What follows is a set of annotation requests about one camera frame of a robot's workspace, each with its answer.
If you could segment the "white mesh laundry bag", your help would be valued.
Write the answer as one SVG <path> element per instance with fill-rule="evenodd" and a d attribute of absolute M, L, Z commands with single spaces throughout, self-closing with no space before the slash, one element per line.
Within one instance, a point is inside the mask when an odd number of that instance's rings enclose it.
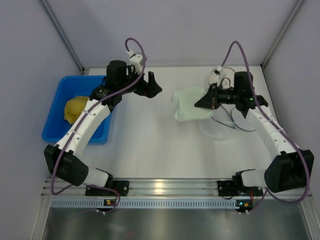
<path fill-rule="evenodd" d="M 210 118 L 198 120 L 197 124 L 203 134 L 214 140 L 226 140 L 238 132 L 253 133 L 256 131 L 235 105 L 227 104 L 214 110 Z"/>

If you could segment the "pale green bra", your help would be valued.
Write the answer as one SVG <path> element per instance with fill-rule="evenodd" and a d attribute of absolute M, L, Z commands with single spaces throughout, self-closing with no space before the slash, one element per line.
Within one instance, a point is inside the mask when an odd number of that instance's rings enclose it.
<path fill-rule="evenodd" d="M 195 107 L 195 103 L 206 93 L 202 86 L 189 86 L 175 90 L 171 102 L 174 105 L 174 119 L 179 122 L 209 119 L 214 111 Z"/>

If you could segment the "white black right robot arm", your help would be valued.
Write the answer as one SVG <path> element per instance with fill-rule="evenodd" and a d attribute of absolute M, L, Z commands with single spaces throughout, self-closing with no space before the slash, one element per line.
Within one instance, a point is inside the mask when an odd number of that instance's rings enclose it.
<path fill-rule="evenodd" d="M 267 188 L 273 193 L 304 188 L 310 179 L 314 155 L 300 149 L 289 140 L 285 131 L 272 116 L 268 102 L 253 92 L 253 76 L 246 71 L 234 73 L 233 86 L 224 88 L 226 75 L 222 68 L 215 68 L 216 81 L 194 104 L 195 107 L 217 110 L 222 105 L 234 105 L 265 144 L 271 163 L 265 170 L 248 169 L 237 172 L 232 178 L 241 188 Z"/>

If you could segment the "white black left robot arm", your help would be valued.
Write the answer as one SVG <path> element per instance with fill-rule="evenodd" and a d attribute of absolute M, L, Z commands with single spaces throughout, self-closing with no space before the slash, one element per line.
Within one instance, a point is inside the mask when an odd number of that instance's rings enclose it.
<path fill-rule="evenodd" d="M 55 145 L 47 145 L 44 157 L 51 178 L 59 178 L 72 186 L 97 186 L 109 188 L 113 176 L 97 168 L 91 168 L 80 157 L 101 123 L 122 101 L 123 95 L 134 93 L 138 96 L 154 98 L 162 92 L 152 71 L 147 80 L 138 67 L 122 60 L 111 61 L 106 68 L 106 76 L 91 92 L 88 101 L 72 127 Z"/>

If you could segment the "yellow cloth garment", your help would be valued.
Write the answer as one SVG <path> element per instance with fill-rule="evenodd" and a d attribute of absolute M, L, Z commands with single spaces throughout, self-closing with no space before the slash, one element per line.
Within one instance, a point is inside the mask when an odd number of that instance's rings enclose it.
<path fill-rule="evenodd" d="M 86 107 L 89 97 L 76 96 L 68 100 L 64 107 L 64 120 L 73 125 Z"/>

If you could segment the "blue plastic bin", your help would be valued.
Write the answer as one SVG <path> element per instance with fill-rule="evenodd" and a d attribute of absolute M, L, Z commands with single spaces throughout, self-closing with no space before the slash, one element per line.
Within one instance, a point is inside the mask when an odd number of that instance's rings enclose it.
<path fill-rule="evenodd" d="M 77 96 L 90 96 L 102 80 L 102 75 L 71 75 L 60 80 L 42 131 L 44 141 L 56 143 L 68 132 L 71 125 L 64 119 L 67 101 Z"/>

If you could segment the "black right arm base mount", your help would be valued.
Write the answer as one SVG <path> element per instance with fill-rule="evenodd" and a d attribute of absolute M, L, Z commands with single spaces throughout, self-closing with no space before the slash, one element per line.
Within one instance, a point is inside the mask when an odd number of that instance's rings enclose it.
<path fill-rule="evenodd" d="M 220 197 L 261 197 L 264 193 L 258 187 L 241 187 L 233 180 L 218 180 L 218 195 Z"/>

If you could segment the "aluminium rail frame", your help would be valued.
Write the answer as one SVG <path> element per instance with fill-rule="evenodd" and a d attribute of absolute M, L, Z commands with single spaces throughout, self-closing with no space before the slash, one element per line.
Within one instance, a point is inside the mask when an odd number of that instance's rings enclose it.
<path fill-rule="evenodd" d="M 231 179 L 153 179 L 153 178 L 116 178 L 115 180 L 129 181 L 129 191 L 124 197 L 221 197 L 218 194 L 217 181 Z M 51 179 L 46 179 L 41 191 L 41 196 L 51 195 Z M 54 192 L 61 191 L 69 183 L 56 179 L 54 181 Z M 71 186 L 58 194 L 58 197 L 86 196 L 86 185 Z M 292 189 L 283 192 L 273 193 L 278 198 L 289 200 L 299 198 L 303 195 L 304 189 Z"/>

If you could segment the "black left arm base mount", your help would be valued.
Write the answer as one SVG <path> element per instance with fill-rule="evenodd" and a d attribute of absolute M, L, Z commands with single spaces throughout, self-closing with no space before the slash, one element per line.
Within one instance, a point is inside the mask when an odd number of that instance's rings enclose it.
<path fill-rule="evenodd" d="M 106 197 L 116 196 L 117 193 L 121 197 L 125 197 L 129 193 L 130 182 L 128 180 L 112 180 L 104 187 L 86 187 L 85 195 L 89 197 Z"/>

